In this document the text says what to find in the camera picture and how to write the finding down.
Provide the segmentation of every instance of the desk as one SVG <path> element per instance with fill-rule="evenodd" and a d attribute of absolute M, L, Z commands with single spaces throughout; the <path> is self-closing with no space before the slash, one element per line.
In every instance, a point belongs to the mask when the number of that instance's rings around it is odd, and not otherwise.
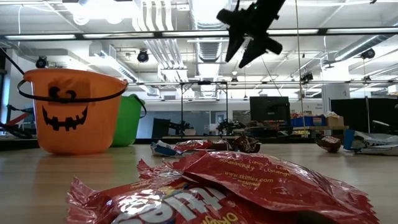
<path fill-rule="evenodd" d="M 380 223 L 398 223 L 397 157 L 329 154 L 316 144 L 263 144 L 260 152 L 358 187 L 369 194 Z M 138 181 L 140 159 L 155 166 L 162 164 L 163 157 L 152 157 L 149 145 L 78 157 L 51 156 L 41 149 L 0 152 L 1 223 L 64 223 L 65 197 L 73 176 L 96 190 L 129 184 Z"/>

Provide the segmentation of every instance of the computer monitor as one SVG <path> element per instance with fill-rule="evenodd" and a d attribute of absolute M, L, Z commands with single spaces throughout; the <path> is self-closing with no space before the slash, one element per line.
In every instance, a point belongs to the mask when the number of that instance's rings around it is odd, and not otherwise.
<path fill-rule="evenodd" d="M 250 114 L 252 121 L 290 121 L 289 97 L 250 96 Z"/>

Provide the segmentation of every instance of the fluorescent light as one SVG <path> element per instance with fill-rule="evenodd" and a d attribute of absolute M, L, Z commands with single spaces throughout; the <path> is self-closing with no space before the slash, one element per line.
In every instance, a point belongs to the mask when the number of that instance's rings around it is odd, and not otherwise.
<path fill-rule="evenodd" d="M 135 85 L 180 85 L 180 83 L 177 82 L 160 82 L 160 83 L 132 83 Z"/>
<path fill-rule="evenodd" d="M 328 29 L 327 34 L 361 34 L 398 32 L 398 27 Z"/>
<path fill-rule="evenodd" d="M 187 40 L 187 43 L 195 44 L 195 43 L 223 43 L 229 42 L 228 39 L 195 39 L 195 40 Z"/>
<path fill-rule="evenodd" d="M 47 1 L 50 4 L 60 4 L 60 1 Z M 43 1 L 0 1 L 0 5 L 43 5 Z"/>
<path fill-rule="evenodd" d="M 135 33 L 127 33 L 127 34 L 83 34 L 84 38 L 132 38 L 132 37 L 153 37 L 154 34 L 151 32 L 135 32 Z"/>
<path fill-rule="evenodd" d="M 63 40 L 76 39 L 74 34 L 50 34 L 50 35 L 7 35 L 8 40 Z"/>
<path fill-rule="evenodd" d="M 227 30 L 206 30 L 206 31 L 179 31 L 179 32 L 164 32 L 164 37 L 180 37 L 180 36 L 192 36 L 192 37 L 206 37 L 206 36 L 228 36 Z"/>
<path fill-rule="evenodd" d="M 270 29 L 267 31 L 270 35 L 289 35 L 289 34 L 297 34 L 297 29 Z M 316 34 L 318 33 L 318 29 L 299 29 L 298 34 Z"/>

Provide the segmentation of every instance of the black frame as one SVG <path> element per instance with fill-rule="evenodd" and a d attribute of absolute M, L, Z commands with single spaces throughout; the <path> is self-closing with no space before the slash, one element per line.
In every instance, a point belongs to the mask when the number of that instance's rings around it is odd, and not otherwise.
<path fill-rule="evenodd" d="M 0 105 L 2 105 L 4 77 L 6 76 L 6 58 L 0 54 Z"/>

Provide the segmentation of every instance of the light fixture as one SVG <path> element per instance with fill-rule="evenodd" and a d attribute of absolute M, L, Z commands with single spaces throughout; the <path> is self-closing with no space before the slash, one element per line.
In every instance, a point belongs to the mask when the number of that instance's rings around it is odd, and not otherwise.
<path fill-rule="evenodd" d="M 228 43 L 228 39 L 193 39 L 187 40 L 189 44 L 196 44 L 196 43 Z"/>
<path fill-rule="evenodd" d="M 140 85 L 160 85 L 160 86 L 167 86 L 167 85 L 180 85 L 180 83 L 177 82 L 163 82 L 163 83 L 140 83 Z"/>
<path fill-rule="evenodd" d="M 87 39 L 111 39 L 111 38 L 137 38 L 137 37 L 153 37 L 154 34 L 152 32 L 132 32 L 132 33 L 123 33 L 123 34 L 83 34 L 84 38 Z"/>
<path fill-rule="evenodd" d="M 74 34 L 50 34 L 50 35 L 7 35 L 7 40 L 63 40 L 76 39 Z"/>
<path fill-rule="evenodd" d="M 131 17 L 134 1 L 87 0 L 65 2 L 63 5 L 73 14 L 73 21 L 83 26 L 91 19 L 106 19 L 110 24 L 119 24 Z"/>
<path fill-rule="evenodd" d="M 295 34 L 316 34 L 318 29 L 269 29 L 267 32 L 269 35 L 295 35 Z"/>
<path fill-rule="evenodd" d="M 164 37 L 181 37 L 181 36 L 188 36 L 188 37 L 213 37 L 213 36 L 228 36 L 227 30 L 206 30 L 206 31 L 177 31 L 177 32 L 164 32 Z"/>
<path fill-rule="evenodd" d="M 388 33 L 388 32 L 398 32 L 398 27 L 375 27 L 375 28 L 343 28 L 343 29 L 328 29 L 327 34 L 378 34 L 378 33 Z"/>

